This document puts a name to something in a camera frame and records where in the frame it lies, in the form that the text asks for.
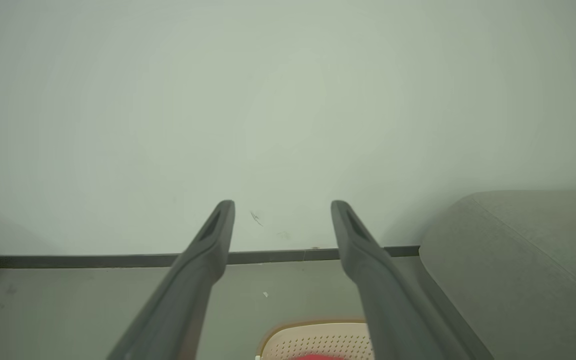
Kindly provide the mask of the dark wall baseboard strip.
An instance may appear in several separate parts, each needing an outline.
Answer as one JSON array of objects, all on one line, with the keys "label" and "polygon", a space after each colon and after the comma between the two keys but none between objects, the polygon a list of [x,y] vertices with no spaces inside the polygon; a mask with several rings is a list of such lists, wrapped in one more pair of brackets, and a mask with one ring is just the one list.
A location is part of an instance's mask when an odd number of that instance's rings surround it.
[{"label": "dark wall baseboard strip", "polygon": [[[0,269],[95,269],[95,268],[167,268],[178,254],[99,255],[99,256],[0,256]],[[235,251],[228,254],[227,264],[277,264],[285,262],[339,260],[335,248]]]}]

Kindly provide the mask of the cream perforated laundry basket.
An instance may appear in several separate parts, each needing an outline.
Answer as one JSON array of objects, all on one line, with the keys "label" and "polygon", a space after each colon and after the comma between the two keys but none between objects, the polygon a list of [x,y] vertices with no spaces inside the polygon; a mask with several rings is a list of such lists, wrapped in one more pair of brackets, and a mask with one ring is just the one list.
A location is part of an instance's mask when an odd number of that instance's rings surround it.
[{"label": "cream perforated laundry basket", "polygon": [[314,320],[279,326],[263,338],[254,360],[290,360],[303,354],[375,360],[363,319]]}]

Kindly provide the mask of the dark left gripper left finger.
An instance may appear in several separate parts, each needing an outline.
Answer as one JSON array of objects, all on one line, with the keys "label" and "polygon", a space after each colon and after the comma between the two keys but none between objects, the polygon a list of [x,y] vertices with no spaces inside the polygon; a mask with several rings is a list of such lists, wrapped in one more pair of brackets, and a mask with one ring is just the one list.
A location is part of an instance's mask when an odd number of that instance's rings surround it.
[{"label": "dark left gripper left finger", "polygon": [[236,208],[218,202],[107,360],[195,360],[211,289],[226,271]]}]

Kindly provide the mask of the grey fabric sofa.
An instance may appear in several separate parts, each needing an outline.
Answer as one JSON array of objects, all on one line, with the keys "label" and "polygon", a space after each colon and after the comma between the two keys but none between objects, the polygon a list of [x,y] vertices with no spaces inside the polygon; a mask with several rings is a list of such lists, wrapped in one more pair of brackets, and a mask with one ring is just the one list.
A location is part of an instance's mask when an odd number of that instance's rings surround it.
[{"label": "grey fabric sofa", "polygon": [[419,254],[494,360],[576,360],[576,191],[470,194]]}]

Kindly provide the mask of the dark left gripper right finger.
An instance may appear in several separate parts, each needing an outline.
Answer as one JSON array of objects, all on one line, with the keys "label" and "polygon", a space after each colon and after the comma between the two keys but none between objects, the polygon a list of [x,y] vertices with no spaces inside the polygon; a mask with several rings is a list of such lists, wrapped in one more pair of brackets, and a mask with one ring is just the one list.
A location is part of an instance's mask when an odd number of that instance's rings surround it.
[{"label": "dark left gripper right finger", "polygon": [[395,263],[345,201],[331,203],[331,218],[375,360],[494,360],[418,255]]}]

